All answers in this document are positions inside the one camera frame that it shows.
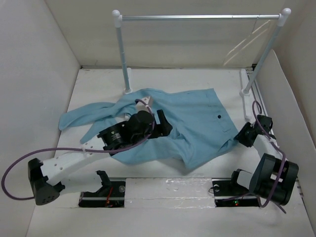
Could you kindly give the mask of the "light blue trousers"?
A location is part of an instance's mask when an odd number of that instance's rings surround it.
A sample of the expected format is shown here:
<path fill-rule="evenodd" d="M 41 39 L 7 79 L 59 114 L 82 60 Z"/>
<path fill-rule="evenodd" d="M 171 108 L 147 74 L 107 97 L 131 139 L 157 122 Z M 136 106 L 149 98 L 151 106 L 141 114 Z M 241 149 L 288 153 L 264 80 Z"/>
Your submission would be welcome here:
<path fill-rule="evenodd" d="M 100 131 L 116 124 L 116 118 L 137 113 L 135 101 L 150 97 L 155 114 L 163 110 L 173 129 L 168 136 L 149 139 L 125 152 L 113 155 L 117 161 L 141 164 L 153 160 L 175 158 L 187 169 L 196 169 L 229 152 L 236 144 L 238 130 L 214 89 L 166 93 L 152 88 L 122 96 L 116 103 L 97 102 L 63 114 L 59 130 L 91 124 L 80 142 L 86 143 Z"/>

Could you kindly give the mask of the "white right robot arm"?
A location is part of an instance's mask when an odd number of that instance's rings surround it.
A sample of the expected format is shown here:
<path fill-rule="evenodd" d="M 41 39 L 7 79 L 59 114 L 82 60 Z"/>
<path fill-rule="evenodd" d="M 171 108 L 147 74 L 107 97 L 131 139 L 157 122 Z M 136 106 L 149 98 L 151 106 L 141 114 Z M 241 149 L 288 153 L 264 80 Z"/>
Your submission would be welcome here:
<path fill-rule="evenodd" d="M 257 115 L 254 123 L 247 122 L 234 137 L 240 144 L 254 147 L 260 161 L 252 173 L 241 169 L 234 171 L 228 188 L 235 195 L 247 189 L 251 195 L 285 206 L 290 200 L 299 166 L 288 161 L 276 145 L 276 138 L 270 134 L 272 127 L 272 118 Z"/>

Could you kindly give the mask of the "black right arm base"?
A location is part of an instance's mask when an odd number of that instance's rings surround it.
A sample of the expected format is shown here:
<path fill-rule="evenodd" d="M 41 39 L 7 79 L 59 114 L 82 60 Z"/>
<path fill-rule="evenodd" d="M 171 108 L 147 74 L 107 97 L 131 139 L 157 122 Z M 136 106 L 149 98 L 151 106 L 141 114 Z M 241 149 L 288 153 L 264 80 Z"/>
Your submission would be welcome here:
<path fill-rule="evenodd" d="M 259 207 L 257 197 L 230 178 L 212 179 L 209 193 L 214 196 L 215 207 Z"/>

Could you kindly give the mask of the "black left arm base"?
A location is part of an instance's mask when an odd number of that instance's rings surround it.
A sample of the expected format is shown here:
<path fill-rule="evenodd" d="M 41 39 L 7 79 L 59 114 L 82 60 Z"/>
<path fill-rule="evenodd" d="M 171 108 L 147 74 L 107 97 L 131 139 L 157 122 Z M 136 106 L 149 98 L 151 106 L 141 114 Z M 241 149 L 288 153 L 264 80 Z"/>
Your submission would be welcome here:
<path fill-rule="evenodd" d="M 125 179 L 111 180 L 112 186 L 105 193 L 81 192 L 79 207 L 82 208 L 122 208 L 124 207 Z"/>

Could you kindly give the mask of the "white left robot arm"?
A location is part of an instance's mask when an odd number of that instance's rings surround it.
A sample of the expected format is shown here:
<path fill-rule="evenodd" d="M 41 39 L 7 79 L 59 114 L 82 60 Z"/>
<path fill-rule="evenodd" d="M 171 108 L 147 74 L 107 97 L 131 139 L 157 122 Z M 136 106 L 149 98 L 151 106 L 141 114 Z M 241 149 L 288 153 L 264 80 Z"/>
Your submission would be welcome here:
<path fill-rule="evenodd" d="M 163 110 L 158 118 L 147 111 L 139 111 L 128 120 L 119 122 L 97 133 L 78 153 L 67 152 L 61 156 L 28 162 L 28 178 L 36 205 L 46 205 L 60 195 L 85 192 L 92 196 L 110 198 L 114 186 L 104 170 L 90 174 L 77 171 L 97 160 L 113 155 L 115 151 L 139 146 L 144 139 L 168 136 L 173 127 Z"/>

